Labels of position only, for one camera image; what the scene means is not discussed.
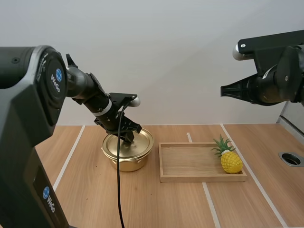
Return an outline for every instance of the wooden surface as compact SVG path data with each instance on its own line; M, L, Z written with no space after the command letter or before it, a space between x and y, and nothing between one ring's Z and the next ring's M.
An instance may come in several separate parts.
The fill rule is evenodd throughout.
M54 185L80 129L81 126L57 126L52 137L36 146L38 156L52 185Z
M214 154L215 142L159 143L161 182L231 182L245 181L242 170L229 174Z
M201 183L160 183L157 146L159 142L188 142L187 133L193 142L211 142L219 134L225 136L221 126L146 128L155 138L147 165L121 173L126 227L214 227ZM303 146L277 124L226 128L289 227L304 227L303 168L287 167L274 156L279 151L303 155ZM78 228L120 227L116 172L100 149L104 137L98 126L85 128L56 191L68 221ZM246 168L245 172L246 182L207 183L220 227L282 227Z
M121 205L127 228L212 228L201 183L160 183L159 142L187 142L180 126L148 126L155 144L142 169L121 172ZM120 228L116 170L102 153L105 131L87 126L56 194L72 226Z
M211 142L221 134L220 125L187 126L193 142ZM207 183L222 228L282 227L269 204L244 168L248 181Z
M278 124L225 125L289 227L304 227L304 167L290 167L279 152L304 156L304 146Z

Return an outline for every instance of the white stripe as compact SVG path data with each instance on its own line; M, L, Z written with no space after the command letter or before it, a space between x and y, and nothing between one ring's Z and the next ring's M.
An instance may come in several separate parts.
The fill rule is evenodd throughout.
M187 137L188 137L189 142L191 143L192 138L191 138L191 135L190 135L189 132L187 132ZM211 215L212 215L212 218L213 218L214 226L215 226L215 228L220 228L218 215L217 215L217 212L215 211L215 208L214 208L214 205L213 205L213 202L212 202L212 198L211 198L209 190L208 190L208 186L207 186L206 183L202 183L202 184L203 184L205 195L206 195L206 198L207 198L207 201L208 201L208 204L209 204L209 208L210 208L210 212L211 212Z
M54 191L56 191L56 188L58 187L58 184L59 184L59 182L60 182L60 180L61 180L61 178L63 176L63 173L65 172L65 170L67 168L67 165L68 165L68 163L69 163L69 161L70 161L70 159L71 159L71 157L72 157L72 155L74 153L75 148L77 147L77 144L79 142L79 139L80 139L80 137L82 135L82 132L84 131L85 127L86 127L85 125L82 126L82 128L81 128L81 130L80 130L80 132L79 132L79 134L78 134L78 136L76 138L76 141L75 141L75 143L74 143L74 145L73 145L70 153L68 154L65 163L63 164L63 166L61 168L61 171L60 171L60 173L59 173L59 175L58 175L58 177L56 179L56 182L55 182L55 184L53 186L53 190Z
M109 100L109 103L108 103L108 105L106 106L106 108L104 108L101 112L99 112L99 113L93 113L93 115L94 116L101 116L101 115L104 115L104 114L106 114L109 110L110 110L110 108L112 107L112 102L111 102L111 100Z
M187 137L188 137L189 142L191 143L191 142L192 142L192 139L191 139L191 135L190 135L189 132L187 132Z
M249 167L247 161L245 160L245 158L243 157L243 155L241 154L241 152L239 151L238 147L236 146L236 144L234 143L234 141L232 140L231 136L229 135L229 133L227 132L226 128L224 127L223 124L221 124L221 127L223 129L223 131L225 132L226 136L228 138L231 139L231 143L234 146L234 148L236 149L238 155L240 156L240 158L242 159L244 165L246 166L246 168L248 169L252 179L255 181L256 185L258 186L258 188L260 189L261 193L263 194L264 198L266 199L267 203L269 204L269 206L271 207L272 211L274 212L274 214L276 215L277 219L280 221L281 225L284 228L287 228L287 224L284 221L284 219L282 218L282 216L280 215L279 211L276 209L276 207L274 206L273 202L271 201L271 199L269 198L269 196L267 195L267 193L265 192L263 186L261 185L261 183L258 181L257 177L255 176L255 174L252 172L251 168Z

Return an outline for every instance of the circular hole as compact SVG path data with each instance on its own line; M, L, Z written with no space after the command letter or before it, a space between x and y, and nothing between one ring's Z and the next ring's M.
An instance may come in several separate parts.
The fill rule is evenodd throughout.
M283 153L282 158L289 164L292 165L299 165L301 163L300 159L298 159L296 156L289 154L289 153Z
M13 58L11 61L12 61L12 63L18 63L18 62L20 61L20 59L17 58L17 57L15 57L15 58Z

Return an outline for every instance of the wooden table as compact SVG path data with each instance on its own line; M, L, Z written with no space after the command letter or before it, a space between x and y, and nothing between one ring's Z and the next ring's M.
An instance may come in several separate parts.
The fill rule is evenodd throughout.
M279 152L304 156L304 146L278 124L145 126L155 139L148 163L121 173L127 228L304 227L304 168L284 164ZM244 156L247 182L160 183L159 142L211 142L225 131ZM81 127L58 126L37 146L54 184ZM70 225L121 227L116 170L101 151L105 131L86 126L56 189Z

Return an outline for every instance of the pot handle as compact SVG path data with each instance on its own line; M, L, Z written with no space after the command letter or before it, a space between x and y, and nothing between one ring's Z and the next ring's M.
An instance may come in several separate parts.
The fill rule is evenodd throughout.
M119 159L119 162L133 162L133 163L139 163L141 161L141 159L139 160L135 160L134 158L128 158L128 159Z

